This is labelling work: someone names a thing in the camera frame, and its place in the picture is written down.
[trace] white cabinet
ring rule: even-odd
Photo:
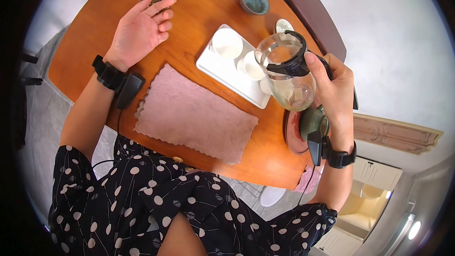
[[[353,178],[368,185],[393,191],[403,171],[378,162],[357,157],[353,164]]]
[[[320,249],[329,256],[351,256],[362,242],[348,232],[332,227],[312,249]]]

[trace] glass pitcher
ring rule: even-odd
[[[307,50],[303,36],[288,30],[265,38],[254,51],[268,79],[270,92],[289,111],[305,110],[316,95],[316,81],[304,59]],[[327,70],[327,63],[318,58]]]

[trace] polka dot dress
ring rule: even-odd
[[[96,180],[69,145],[55,158],[51,238],[69,255],[156,255],[178,212],[209,255],[307,255],[336,221],[325,204],[300,205],[270,221],[219,176],[196,171],[120,136],[110,172]]]

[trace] orange wooden tabletop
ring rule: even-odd
[[[94,69],[97,54],[104,56],[111,45],[119,19],[138,0],[89,0],[66,31],[49,69],[49,79],[69,99],[76,101]],[[196,60],[217,28],[225,23],[253,46],[273,33],[280,18],[291,22],[305,37],[308,48],[321,55],[315,41],[283,0],[269,0],[270,11],[264,16],[246,14],[239,0],[177,0],[173,6],[173,28],[169,39],[148,54],[131,71],[146,79],[145,87],[131,106],[123,111],[120,133],[166,156],[179,156],[186,164],[227,177],[261,185],[294,189],[305,166],[312,164],[309,152],[294,155],[283,136],[284,108],[273,97],[262,110],[196,68]],[[133,132],[134,113],[147,88],[165,63],[180,74],[259,118],[242,156],[242,162],[227,165],[185,146],[170,145]],[[111,107],[107,125],[117,128],[119,110]]]

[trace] white tray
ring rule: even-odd
[[[230,26],[223,24],[218,30],[222,28],[232,29]],[[236,59],[224,59],[209,49],[210,43],[212,42],[210,39],[201,56],[197,59],[196,66],[201,71],[213,77],[216,81],[242,96],[251,104],[260,109],[264,109],[267,106],[270,94],[265,94],[261,90],[259,81],[252,80],[250,77],[237,71],[237,62],[248,52],[255,50],[255,48],[243,37],[242,41],[242,54]]]

